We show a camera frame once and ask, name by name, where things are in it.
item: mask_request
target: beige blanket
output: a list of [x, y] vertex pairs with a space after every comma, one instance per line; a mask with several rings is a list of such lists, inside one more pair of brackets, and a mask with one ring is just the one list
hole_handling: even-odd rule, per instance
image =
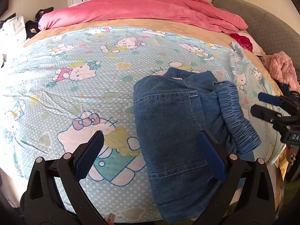
[[[235, 41], [232, 37], [227, 34], [208, 31], [205, 29], [198, 28], [193, 25], [186, 25], [177, 22], [158, 20], [158, 19], [116, 19], [116, 20], [107, 20], [107, 21], [96, 21], [96, 22], [88, 22], [82, 23], [78, 25], [71, 25], [67, 27], [61, 27], [56, 29], [50, 29], [46, 31], [41, 31], [36, 36], [31, 38], [24, 46], [31, 45], [41, 39], [56, 36], [60, 34], [64, 34], [71, 31], [77, 31], [87, 28], [93, 27], [102, 27], [102, 26], [131, 26], [137, 28], [147, 28], [151, 30], [158, 30], [163, 32], [169, 32], [179, 35], [184, 35], [187, 37], [196, 38], [198, 40], [202, 40], [212, 44], [219, 44], [222, 46], [230, 47], [230, 42]], [[244, 49], [244, 53], [248, 60], [252, 62], [252, 64], [264, 75], [270, 82], [271, 86], [274, 89], [274, 92], [277, 95], [282, 95], [279, 87], [275, 83], [275, 81], [271, 78], [268, 71], [263, 66], [260, 59], [252, 54], [251, 52]]]

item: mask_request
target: elastic waistband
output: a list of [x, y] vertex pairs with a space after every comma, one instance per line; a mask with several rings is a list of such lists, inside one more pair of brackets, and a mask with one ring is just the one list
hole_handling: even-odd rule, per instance
[[229, 81], [214, 83], [223, 119], [234, 139], [238, 154], [246, 154], [260, 145], [253, 126], [244, 118], [236, 85]]

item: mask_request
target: gray headboard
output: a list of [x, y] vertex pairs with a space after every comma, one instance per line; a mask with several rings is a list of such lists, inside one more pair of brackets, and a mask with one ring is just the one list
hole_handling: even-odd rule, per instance
[[275, 15], [242, 0], [213, 0], [213, 5], [240, 15], [248, 33], [267, 55], [283, 51], [289, 55], [300, 82], [300, 35]]

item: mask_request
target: black clamp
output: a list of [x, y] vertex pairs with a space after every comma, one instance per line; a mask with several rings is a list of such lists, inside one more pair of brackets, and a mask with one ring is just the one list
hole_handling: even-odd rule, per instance
[[[193, 225], [271, 225], [275, 221], [272, 183], [263, 159], [243, 161], [236, 154], [200, 132], [198, 145], [214, 177], [221, 180], [219, 190]], [[241, 178], [246, 178], [234, 212], [223, 217]]]
[[251, 114], [273, 124], [273, 128], [281, 134], [282, 143], [300, 146], [300, 103], [286, 96], [276, 97], [265, 93], [259, 93], [258, 99], [281, 107], [291, 116], [282, 116], [276, 111], [256, 104], [251, 107]]
[[[33, 165], [27, 191], [21, 198], [21, 209], [28, 225], [108, 225], [86, 196], [79, 180], [86, 178], [104, 145], [97, 131], [74, 153], [45, 161], [38, 157]], [[68, 212], [59, 195], [54, 177], [61, 179], [76, 214]]]

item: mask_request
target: jeans pocket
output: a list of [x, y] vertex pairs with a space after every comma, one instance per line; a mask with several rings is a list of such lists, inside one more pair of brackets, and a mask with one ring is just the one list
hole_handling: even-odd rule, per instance
[[197, 91], [145, 96], [135, 101], [134, 113], [150, 180], [206, 165], [197, 145], [205, 125]]

